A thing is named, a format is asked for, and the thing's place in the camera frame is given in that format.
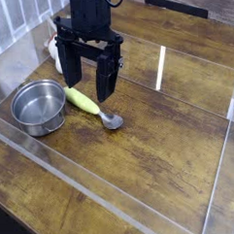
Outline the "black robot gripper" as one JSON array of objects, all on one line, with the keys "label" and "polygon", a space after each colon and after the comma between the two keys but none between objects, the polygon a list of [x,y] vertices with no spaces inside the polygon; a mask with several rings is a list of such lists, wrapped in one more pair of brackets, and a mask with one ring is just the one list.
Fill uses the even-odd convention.
[{"label": "black robot gripper", "polygon": [[81,58],[97,62],[96,93],[104,102],[116,89],[117,73],[122,66],[122,37],[112,30],[111,0],[70,0],[71,15],[56,17],[56,44],[64,81],[75,86],[82,78]]}]

